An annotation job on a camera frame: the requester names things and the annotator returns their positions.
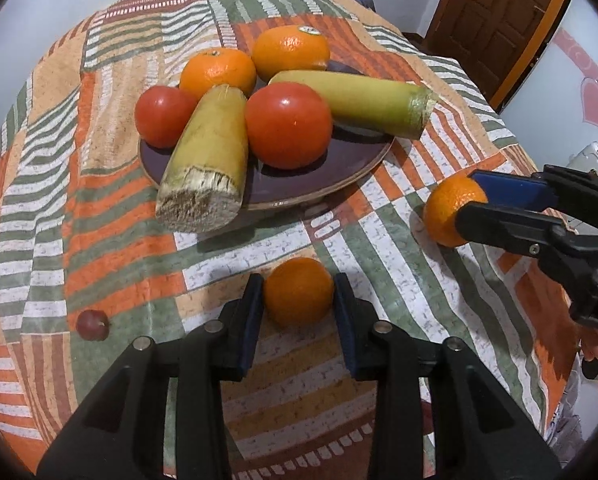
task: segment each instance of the patchwork tablecloth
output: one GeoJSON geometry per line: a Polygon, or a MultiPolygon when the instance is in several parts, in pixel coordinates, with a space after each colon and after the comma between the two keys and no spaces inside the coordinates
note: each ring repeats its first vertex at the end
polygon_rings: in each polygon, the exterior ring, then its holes
{"type": "MultiPolygon", "coordinates": [[[[0,429],[33,470],[133,338],[181,337],[239,297],[249,272],[292,256],[347,272],[413,336],[465,339],[540,431],[554,412],[576,339],[560,287],[495,248],[439,247],[421,221],[444,177],[533,164],[457,62],[423,55],[353,0],[121,0],[50,48],[0,139],[0,429]],[[367,75],[433,88],[424,136],[317,205],[243,215],[220,236],[168,232],[137,160],[138,96],[176,84],[202,48],[248,52],[289,23],[318,28],[333,59],[367,75]],[[86,308],[111,317],[105,342],[74,331],[86,308]]],[[[264,319],[249,376],[223,400],[237,478],[365,477],[375,386],[346,373],[332,318],[302,332],[264,319]]]]}

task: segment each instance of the large red tomato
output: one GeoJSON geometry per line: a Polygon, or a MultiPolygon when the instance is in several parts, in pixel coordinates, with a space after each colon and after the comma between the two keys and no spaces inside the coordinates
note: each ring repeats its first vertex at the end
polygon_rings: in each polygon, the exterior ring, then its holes
{"type": "Polygon", "coordinates": [[[328,104],[309,86],[274,83],[246,105],[250,150],[264,164],[296,170],[317,160],[332,137],[328,104]]]}
{"type": "Polygon", "coordinates": [[[155,148],[174,148],[196,108],[194,96],[179,88],[148,88],[134,107],[139,135],[155,148]]]}

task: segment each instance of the door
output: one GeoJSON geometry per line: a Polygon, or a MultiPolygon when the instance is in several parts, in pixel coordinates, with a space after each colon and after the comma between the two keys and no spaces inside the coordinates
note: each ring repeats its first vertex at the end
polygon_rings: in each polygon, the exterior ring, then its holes
{"type": "Polygon", "coordinates": [[[490,99],[519,59],[551,0],[448,0],[426,43],[457,59],[490,99]]]}

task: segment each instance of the door frame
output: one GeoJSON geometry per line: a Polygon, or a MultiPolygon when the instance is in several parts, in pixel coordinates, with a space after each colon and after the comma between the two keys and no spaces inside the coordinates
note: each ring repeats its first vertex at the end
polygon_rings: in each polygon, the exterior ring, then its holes
{"type": "MultiPolygon", "coordinates": [[[[436,7],[436,11],[434,12],[434,16],[432,17],[432,21],[430,22],[430,26],[428,27],[428,31],[426,32],[426,36],[423,40],[423,46],[428,50],[430,48],[432,36],[439,28],[439,24],[441,23],[445,9],[449,2],[450,0],[439,0],[439,4],[436,7]]],[[[501,85],[499,85],[499,88],[492,96],[492,99],[490,99],[490,106],[496,109],[505,100],[505,98],[508,96],[508,93],[519,81],[519,78],[523,75],[525,69],[528,67],[528,65],[530,65],[537,51],[541,47],[541,43],[543,43],[547,35],[550,33],[550,29],[552,28],[555,20],[558,18],[564,2],[565,0],[550,0],[548,8],[539,22],[539,25],[537,25],[534,34],[530,37],[530,40],[519,56],[519,59],[516,60],[515,64],[510,69],[510,72],[501,82],[501,85]]]]}

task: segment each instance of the white sticker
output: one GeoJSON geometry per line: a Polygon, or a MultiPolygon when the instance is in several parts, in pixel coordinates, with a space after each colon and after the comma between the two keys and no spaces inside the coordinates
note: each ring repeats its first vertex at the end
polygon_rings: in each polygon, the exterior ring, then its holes
{"type": "Polygon", "coordinates": [[[299,27],[299,30],[301,32],[307,32],[308,34],[312,34],[313,36],[320,36],[321,33],[314,27],[309,27],[307,25],[301,25],[301,27],[299,27]]]}

